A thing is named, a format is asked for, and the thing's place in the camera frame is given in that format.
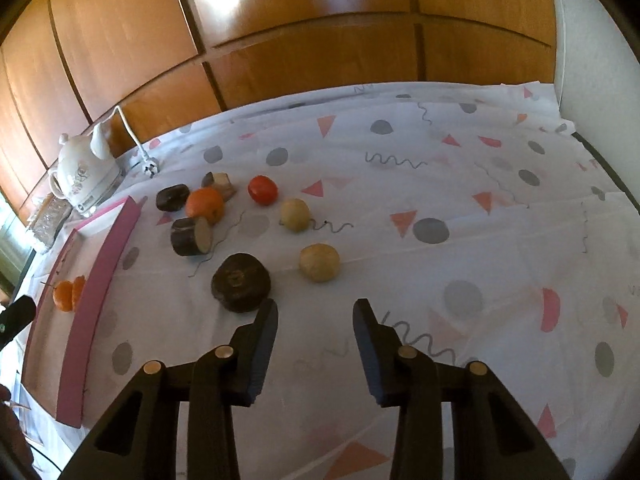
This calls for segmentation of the orange mandarin with stem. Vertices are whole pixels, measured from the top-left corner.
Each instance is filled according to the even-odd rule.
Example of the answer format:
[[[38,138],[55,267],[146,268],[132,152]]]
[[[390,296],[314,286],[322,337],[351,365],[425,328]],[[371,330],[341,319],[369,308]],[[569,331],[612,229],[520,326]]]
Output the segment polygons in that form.
[[[73,310],[73,283],[70,281],[58,282],[55,285],[48,285],[42,282],[52,292],[52,299],[55,307],[62,312]]]

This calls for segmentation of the orange carrot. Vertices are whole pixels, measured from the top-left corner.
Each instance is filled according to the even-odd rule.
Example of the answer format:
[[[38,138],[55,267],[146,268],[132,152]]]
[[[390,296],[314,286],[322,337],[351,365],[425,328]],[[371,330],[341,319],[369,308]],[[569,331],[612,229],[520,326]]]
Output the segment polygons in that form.
[[[82,292],[84,291],[84,287],[86,284],[86,278],[83,275],[76,276],[72,284],[72,310],[76,311],[79,303]]]

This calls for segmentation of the red tomato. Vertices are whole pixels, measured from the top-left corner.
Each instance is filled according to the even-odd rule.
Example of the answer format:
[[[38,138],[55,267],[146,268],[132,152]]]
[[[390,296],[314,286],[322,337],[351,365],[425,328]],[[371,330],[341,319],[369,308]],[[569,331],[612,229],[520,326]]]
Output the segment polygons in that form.
[[[266,176],[256,176],[247,185],[250,198],[260,206],[270,206],[279,197],[278,186]]]

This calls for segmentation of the pink white shallow box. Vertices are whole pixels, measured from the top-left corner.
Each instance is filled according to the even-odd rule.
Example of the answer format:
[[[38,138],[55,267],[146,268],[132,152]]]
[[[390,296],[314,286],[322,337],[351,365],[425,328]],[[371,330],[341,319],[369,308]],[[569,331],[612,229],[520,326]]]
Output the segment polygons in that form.
[[[66,228],[44,282],[27,339],[22,384],[57,422],[78,428],[84,410],[91,347],[117,263],[141,214],[130,196]],[[83,276],[77,309],[63,312],[52,287]]]

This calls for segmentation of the glass tissue box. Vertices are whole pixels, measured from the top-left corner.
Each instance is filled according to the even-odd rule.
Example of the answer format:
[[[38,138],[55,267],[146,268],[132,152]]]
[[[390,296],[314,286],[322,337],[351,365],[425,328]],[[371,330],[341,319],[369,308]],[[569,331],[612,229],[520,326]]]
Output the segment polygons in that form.
[[[27,219],[26,237],[32,249],[45,254],[72,212],[73,207],[65,198],[57,198],[52,193],[44,196]]]

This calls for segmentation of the white ceramic electric kettle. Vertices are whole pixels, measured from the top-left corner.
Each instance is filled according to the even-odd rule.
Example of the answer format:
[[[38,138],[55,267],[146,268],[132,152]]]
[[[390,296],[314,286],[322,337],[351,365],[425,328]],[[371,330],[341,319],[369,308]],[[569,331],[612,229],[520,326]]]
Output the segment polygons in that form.
[[[78,214],[90,217],[111,195],[120,175],[104,123],[96,124],[85,136],[62,133],[58,144],[58,164],[48,171],[51,192]]]

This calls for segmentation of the large dark round fruit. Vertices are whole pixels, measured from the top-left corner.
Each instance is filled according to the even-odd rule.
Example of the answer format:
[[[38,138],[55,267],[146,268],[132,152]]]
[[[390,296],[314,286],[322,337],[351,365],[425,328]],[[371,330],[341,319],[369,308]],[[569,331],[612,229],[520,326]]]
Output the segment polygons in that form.
[[[257,258],[238,252],[221,263],[212,277],[210,289],[228,311],[248,313],[258,309],[269,296],[271,278]]]

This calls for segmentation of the dark cut cylinder vegetable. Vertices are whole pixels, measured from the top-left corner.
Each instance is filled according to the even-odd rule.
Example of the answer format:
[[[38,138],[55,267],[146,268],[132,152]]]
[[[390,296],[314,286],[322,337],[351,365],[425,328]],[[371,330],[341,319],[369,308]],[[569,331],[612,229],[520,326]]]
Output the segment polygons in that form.
[[[213,246],[213,234],[204,217],[182,218],[170,228],[170,244],[181,257],[205,255]]]

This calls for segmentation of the dark oval fruit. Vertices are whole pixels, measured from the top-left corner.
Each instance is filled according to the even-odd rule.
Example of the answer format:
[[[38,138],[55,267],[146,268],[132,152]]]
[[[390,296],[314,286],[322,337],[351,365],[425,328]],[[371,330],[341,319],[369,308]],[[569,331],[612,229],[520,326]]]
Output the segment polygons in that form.
[[[175,212],[184,207],[191,191],[185,184],[162,188],[155,197],[155,206],[163,212]]]

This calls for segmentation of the orange tangerine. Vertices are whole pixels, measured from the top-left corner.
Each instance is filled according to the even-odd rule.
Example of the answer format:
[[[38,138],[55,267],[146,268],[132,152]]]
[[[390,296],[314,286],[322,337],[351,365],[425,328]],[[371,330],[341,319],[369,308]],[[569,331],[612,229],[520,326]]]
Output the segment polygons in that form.
[[[205,218],[213,226],[224,216],[225,206],[224,198],[216,188],[198,188],[186,199],[184,212],[189,218]]]

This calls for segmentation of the white patterned tablecloth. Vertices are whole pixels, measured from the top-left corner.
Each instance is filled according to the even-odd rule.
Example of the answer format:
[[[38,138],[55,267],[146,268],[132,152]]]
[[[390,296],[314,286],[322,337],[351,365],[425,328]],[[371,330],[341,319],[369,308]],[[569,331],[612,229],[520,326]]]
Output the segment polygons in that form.
[[[150,144],[112,204],[140,218],[117,263],[88,366],[92,426],[149,360],[197,359],[241,315],[210,291],[225,258],[256,257],[280,310],[262,394],[235,416],[247,479],[384,479],[397,414],[367,388],[352,305],[437,362],[481,360],[574,479],[603,479],[639,425],[639,214],[575,138],[548,84],[375,84],[244,106]],[[205,255],[181,257],[156,208],[209,172],[236,188]],[[247,185],[278,186],[270,206]],[[300,198],[308,229],[280,223]],[[315,283],[300,251],[328,244],[340,273]]]

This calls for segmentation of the beige round fruit near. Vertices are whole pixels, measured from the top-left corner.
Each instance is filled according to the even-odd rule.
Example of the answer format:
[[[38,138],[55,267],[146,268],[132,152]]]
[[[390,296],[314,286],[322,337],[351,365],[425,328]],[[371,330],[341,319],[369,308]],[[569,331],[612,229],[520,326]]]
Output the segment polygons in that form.
[[[340,273],[341,258],[337,250],[328,244],[312,244],[299,253],[299,270],[315,283],[334,280]]]

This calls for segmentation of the beige round fruit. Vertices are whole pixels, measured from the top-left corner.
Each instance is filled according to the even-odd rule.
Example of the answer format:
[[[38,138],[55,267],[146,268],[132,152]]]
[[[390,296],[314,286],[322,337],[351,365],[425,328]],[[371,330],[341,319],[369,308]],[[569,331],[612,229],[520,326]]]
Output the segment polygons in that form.
[[[340,273],[341,258],[337,250],[328,244],[312,244],[299,253],[299,270],[315,283],[334,280]]]
[[[310,220],[310,209],[300,198],[291,198],[281,204],[280,223],[288,230],[294,233],[306,231]]]

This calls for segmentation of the brown cut wedge piece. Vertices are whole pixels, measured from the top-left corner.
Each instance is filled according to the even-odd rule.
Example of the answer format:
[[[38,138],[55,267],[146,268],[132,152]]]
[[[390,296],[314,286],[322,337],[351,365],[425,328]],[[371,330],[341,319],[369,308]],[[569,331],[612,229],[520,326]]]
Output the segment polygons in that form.
[[[201,180],[201,187],[213,188],[222,196],[225,202],[231,200],[236,193],[235,186],[225,172],[209,171]]]

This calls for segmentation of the beige round fruit far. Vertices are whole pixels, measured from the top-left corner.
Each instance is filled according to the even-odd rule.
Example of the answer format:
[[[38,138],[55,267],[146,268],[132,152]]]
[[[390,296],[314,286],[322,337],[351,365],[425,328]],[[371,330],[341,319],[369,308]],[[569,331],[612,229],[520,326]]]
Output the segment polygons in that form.
[[[280,223],[288,230],[294,233],[306,231],[310,220],[310,209],[300,198],[291,198],[281,204]]]

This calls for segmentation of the wooden panel cabinet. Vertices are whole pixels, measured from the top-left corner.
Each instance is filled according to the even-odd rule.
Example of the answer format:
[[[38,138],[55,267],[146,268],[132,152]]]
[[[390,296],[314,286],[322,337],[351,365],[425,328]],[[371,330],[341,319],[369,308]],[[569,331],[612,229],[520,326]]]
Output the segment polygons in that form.
[[[114,106],[130,149],[314,89],[550,82],[553,0],[1,0],[1,194],[26,219],[58,157]]]

